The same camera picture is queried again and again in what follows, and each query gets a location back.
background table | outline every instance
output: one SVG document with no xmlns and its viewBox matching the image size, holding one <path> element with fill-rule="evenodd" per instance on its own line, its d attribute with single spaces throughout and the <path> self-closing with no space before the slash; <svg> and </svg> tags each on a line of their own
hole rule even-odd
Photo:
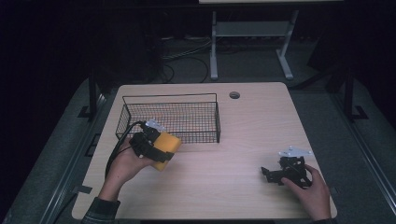
<svg viewBox="0 0 396 224">
<path fill-rule="evenodd" d="M 230 98 L 231 91 L 240 93 Z M 118 218 L 277 219 L 307 214 L 286 187 L 267 183 L 261 166 L 279 170 L 277 152 L 311 150 L 286 86 L 282 83 L 211 83 L 120 87 L 73 209 L 82 218 L 102 187 L 106 162 L 117 143 L 124 95 L 217 94 L 220 142 L 183 144 L 164 171 L 142 170 L 120 192 Z M 318 169 L 315 156 L 306 163 Z M 336 209 L 332 202 L 332 216 Z"/>
</svg>

black wire mesh basket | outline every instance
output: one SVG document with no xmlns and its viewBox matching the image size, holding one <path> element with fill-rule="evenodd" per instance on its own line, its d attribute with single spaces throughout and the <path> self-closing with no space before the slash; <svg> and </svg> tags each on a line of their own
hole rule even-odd
<svg viewBox="0 0 396 224">
<path fill-rule="evenodd" d="M 136 121 L 154 119 L 183 144 L 219 143 L 219 104 L 215 93 L 123 96 L 116 136 Z M 141 132 L 135 126 L 129 135 Z"/>
</svg>

yellow block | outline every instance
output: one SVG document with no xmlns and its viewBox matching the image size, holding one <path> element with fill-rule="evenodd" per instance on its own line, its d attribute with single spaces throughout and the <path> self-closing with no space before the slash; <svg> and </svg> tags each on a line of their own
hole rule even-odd
<svg viewBox="0 0 396 224">
<path fill-rule="evenodd" d="M 160 136 L 155 140 L 154 146 L 163 152 L 173 152 L 176 153 L 178 148 L 181 145 L 181 140 L 174 137 L 170 133 L 161 133 Z M 165 162 L 156 162 L 152 165 L 158 171 L 162 171 L 165 169 L 165 166 L 168 164 L 169 161 Z"/>
</svg>

gray carpet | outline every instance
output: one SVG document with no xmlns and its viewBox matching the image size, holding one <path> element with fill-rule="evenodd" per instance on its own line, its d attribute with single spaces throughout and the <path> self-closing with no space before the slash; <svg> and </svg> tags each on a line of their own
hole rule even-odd
<svg viewBox="0 0 396 224">
<path fill-rule="evenodd" d="M 279 40 L 249 41 L 225 46 L 219 50 L 217 82 L 280 81 L 292 86 L 317 72 L 306 66 L 315 42 L 290 44 L 287 59 L 295 79 L 287 81 L 283 77 L 275 54 Z M 197 45 L 198 43 L 190 41 L 165 43 L 168 55 Z M 206 76 L 208 60 L 208 52 L 203 51 L 190 55 L 189 58 L 166 63 L 166 79 L 172 76 L 173 69 L 175 73 L 170 83 L 200 82 Z M 153 81 L 162 82 L 163 78 Z M 337 220 L 340 224 L 396 223 L 396 216 L 375 182 L 351 127 L 359 130 L 365 144 L 373 151 L 393 186 L 396 184 L 396 168 L 393 165 L 396 158 L 396 132 L 383 118 L 367 90 L 359 82 L 355 82 L 354 103 L 363 107 L 369 119 L 357 120 L 354 124 L 345 119 L 338 106 L 342 100 L 342 93 L 327 93 L 324 90 L 326 83 L 327 79 L 323 78 L 304 90 L 290 91 L 290 95 L 316 153 L 324 178 L 332 189 L 338 209 Z M 116 92 L 117 88 L 106 95 L 106 100 L 100 104 L 99 114 L 93 122 L 88 122 L 88 119 L 78 118 L 79 110 L 89 102 L 88 83 L 85 81 L 81 84 L 12 205 L 10 223 L 40 223 L 43 217 L 48 222 L 41 223 L 52 223 L 64 206 L 65 209 L 59 215 L 57 223 L 78 223 L 71 217 L 74 204 L 72 191 L 74 186 L 82 183 L 91 160 L 84 154 L 90 148 L 89 144 L 95 134 L 102 131 Z M 74 169 L 68 175 L 69 181 L 60 184 L 70 163 L 74 164 Z M 48 208 L 48 205 L 53 203 L 51 199 L 59 200 L 54 208 Z M 308 222 L 309 220 L 276 220 L 277 224 Z M 138 221 L 121 220 L 120 223 Z"/>
</svg>

dark sleeve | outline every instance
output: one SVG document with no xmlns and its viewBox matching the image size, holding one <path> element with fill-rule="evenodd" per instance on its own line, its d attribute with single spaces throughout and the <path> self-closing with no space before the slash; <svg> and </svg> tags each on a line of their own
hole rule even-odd
<svg viewBox="0 0 396 224">
<path fill-rule="evenodd" d="M 93 202 L 81 220 L 83 224 L 110 224 L 116 218 L 120 202 L 109 202 L 95 197 Z"/>
<path fill-rule="evenodd" d="M 337 221 L 334 218 L 328 218 L 328 219 L 314 221 L 312 222 L 312 224 L 337 224 Z"/>
</svg>

